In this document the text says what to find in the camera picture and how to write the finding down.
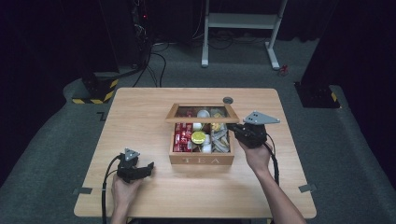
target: gray carpet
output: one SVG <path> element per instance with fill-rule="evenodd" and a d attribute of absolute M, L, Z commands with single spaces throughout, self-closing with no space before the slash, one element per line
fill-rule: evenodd
<path fill-rule="evenodd" d="M 396 194 L 375 160 L 351 114 L 343 91 L 331 86 L 342 108 L 302 107 L 293 83 L 300 81 L 317 41 L 276 41 L 280 64 L 289 74 L 272 70 L 262 42 L 234 43 L 209 49 L 209 66 L 201 67 L 201 48 L 158 45 L 166 59 L 162 86 L 274 88 L 278 91 L 318 215 L 308 223 L 396 223 Z M 221 48 L 227 43 L 211 41 Z M 149 63 L 157 85 L 163 60 Z M 138 74 L 120 79 L 132 87 Z M 39 130 L 0 189 L 0 223 L 100 223 L 99 217 L 76 217 L 75 188 L 81 187 L 104 122 L 106 105 L 74 105 L 80 80 L 64 88 L 67 103 Z M 146 71 L 136 87 L 155 87 Z M 264 223 L 263 219 L 250 220 Z"/>

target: white shelf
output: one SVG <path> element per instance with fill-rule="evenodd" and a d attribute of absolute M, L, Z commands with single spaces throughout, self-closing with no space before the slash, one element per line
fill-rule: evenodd
<path fill-rule="evenodd" d="M 210 13 L 209 27 L 274 29 L 276 15 Z"/>

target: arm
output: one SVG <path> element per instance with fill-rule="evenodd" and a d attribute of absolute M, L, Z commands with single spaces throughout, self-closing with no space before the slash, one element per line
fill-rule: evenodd
<path fill-rule="evenodd" d="M 138 179 L 135 182 L 128 184 L 119 178 L 117 175 L 113 176 L 112 194 L 114 201 L 114 210 L 111 217 L 111 224 L 125 224 L 128 217 L 128 212 L 131 209 L 131 204 L 136 197 L 137 189 L 143 179 Z"/>
<path fill-rule="evenodd" d="M 241 142 L 239 142 L 239 145 L 245 151 L 247 164 L 262 185 L 262 190 L 270 205 L 271 213 L 276 224 L 306 223 L 297 207 L 272 178 L 268 169 L 271 156 L 268 149 L 265 146 L 248 148 Z"/>

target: box lid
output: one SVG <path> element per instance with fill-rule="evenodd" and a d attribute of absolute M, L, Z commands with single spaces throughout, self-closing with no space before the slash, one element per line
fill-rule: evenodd
<path fill-rule="evenodd" d="M 238 123 L 229 104 L 173 104 L 165 119 L 169 123 Z"/>

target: wooden table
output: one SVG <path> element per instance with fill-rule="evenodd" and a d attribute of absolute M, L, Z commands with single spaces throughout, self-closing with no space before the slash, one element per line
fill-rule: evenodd
<path fill-rule="evenodd" d="M 82 186 L 92 192 L 79 194 L 75 214 L 102 215 L 101 188 L 106 168 L 129 147 L 141 154 L 138 167 L 155 162 L 153 175 L 140 187 L 130 217 L 271 217 L 259 181 L 236 142 L 231 166 L 170 164 L 168 151 L 174 125 L 164 119 L 173 103 L 222 104 L 225 96 L 233 98 L 232 107 L 241 123 L 253 110 L 281 120 L 265 126 L 276 144 L 280 186 L 305 218 L 314 217 L 311 193 L 301 193 L 298 188 L 307 183 L 277 92 L 225 88 L 118 89 Z M 114 162 L 111 170 L 117 165 L 118 161 Z M 107 180 L 108 216 L 113 211 L 111 181 L 112 176 Z"/>

